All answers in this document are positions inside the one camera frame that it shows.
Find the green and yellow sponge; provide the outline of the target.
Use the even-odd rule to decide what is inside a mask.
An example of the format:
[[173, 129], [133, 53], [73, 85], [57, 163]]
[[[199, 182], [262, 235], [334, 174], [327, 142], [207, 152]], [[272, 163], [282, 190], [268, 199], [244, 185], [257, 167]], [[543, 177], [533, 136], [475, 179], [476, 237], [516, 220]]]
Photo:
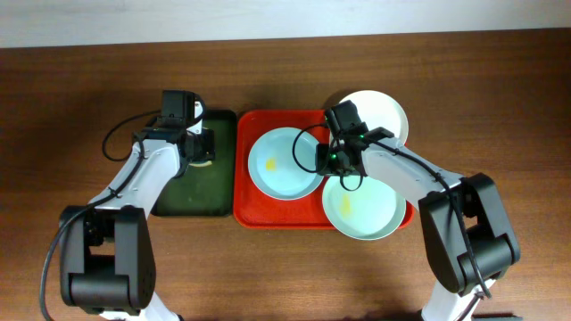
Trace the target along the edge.
[[211, 165], [212, 165], [212, 160], [197, 161], [197, 162], [191, 162], [188, 164], [189, 167], [194, 167], [194, 168], [204, 168], [204, 167], [208, 167]]

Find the pale green plate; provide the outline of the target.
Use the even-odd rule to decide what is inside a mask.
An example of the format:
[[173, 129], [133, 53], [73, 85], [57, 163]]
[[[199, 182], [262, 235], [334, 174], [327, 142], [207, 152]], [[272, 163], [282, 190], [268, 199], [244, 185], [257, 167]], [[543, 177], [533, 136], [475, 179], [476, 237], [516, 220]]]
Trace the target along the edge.
[[327, 219], [340, 233], [373, 241], [387, 237], [405, 218], [407, 203], [390, 186], [364, 177], [354, 191], [347, 191], [339, 177], [331, 177], [322, 192]]

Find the light blue plate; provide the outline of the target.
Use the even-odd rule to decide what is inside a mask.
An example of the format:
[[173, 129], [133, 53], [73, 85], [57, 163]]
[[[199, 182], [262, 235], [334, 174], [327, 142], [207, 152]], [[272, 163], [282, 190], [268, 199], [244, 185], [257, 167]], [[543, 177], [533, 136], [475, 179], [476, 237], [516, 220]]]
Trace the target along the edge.
[[280, 201], [294, 201], [313, 193], [322, 183], [323, 177], [310, 173], [298, 166], [298, 162], [309, 170], [315, 170], [318, 140], [299, 128], [276, 128], [263, 134], [253, 144], [247, 160], [247, 168], [254, 185], [267, 196]]

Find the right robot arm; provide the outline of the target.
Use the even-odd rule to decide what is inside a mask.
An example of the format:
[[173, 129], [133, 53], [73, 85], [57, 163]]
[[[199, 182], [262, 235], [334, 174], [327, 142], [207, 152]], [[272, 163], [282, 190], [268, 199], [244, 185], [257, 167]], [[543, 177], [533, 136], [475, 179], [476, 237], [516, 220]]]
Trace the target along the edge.
[[521, 249], [498, 188], [483, 173], [464, 177], [408, 149], [385, 128], [340, 130], [319, 144], [323, 176], [357, 175], [391, 187], [418, 211], [436, 283], [417, 320], [469, 320]]

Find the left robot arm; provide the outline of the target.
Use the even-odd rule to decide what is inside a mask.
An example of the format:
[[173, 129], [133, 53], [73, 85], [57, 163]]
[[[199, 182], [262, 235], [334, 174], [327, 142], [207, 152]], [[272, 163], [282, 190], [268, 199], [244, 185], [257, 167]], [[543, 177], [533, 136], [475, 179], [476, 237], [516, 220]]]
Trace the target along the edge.
[[69, 206], [60, 217], [62, 301], [108, 320], [178, 320], [155, 291], [147, 219], [171, 179], [214, 157], [208, 128], [134, 134], [130, 155], [110, 184], [88, 205]]

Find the dark green plastic tray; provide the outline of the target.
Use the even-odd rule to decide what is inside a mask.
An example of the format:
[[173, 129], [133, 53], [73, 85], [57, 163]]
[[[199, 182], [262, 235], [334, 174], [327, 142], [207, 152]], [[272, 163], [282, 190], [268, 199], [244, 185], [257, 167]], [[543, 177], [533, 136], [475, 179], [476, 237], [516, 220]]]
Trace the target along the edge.
[[236, 161], [237, 116], [230, 110], [206, 113], [203, 124], [214, 131], [215, 159], [190, 166], [163, 188], [152, 214], [157, 217], [225, 217], [231, 213]]

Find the red plastic tray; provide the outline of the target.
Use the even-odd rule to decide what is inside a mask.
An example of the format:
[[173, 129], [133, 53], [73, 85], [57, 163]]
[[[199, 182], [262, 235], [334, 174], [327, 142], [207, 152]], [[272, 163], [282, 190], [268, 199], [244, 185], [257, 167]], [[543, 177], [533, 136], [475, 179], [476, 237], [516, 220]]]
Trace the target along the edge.
[[319, 186], [293, 201], [280, 201], [260, 191], [249, 175], [248, 156], [253, 144], [275, 128], [304, 129], [325, 121], [322, 110], [253, 110], [237, 123], [233, 215], [245, 227], [260, 229], [332, 230], [323, 211]]

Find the white plate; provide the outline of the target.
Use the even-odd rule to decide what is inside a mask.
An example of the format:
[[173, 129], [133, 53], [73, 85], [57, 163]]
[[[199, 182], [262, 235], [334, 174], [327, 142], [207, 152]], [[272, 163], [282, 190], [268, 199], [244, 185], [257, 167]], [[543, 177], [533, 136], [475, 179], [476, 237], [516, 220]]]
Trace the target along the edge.
[[360, 90], [345, 96], [340, 103], [355, 104], [360, 120], [369, 130], [385, 128], [405, 144], [409, 135], [409, 122], [401, 105], [391, 96], [374, 90]]

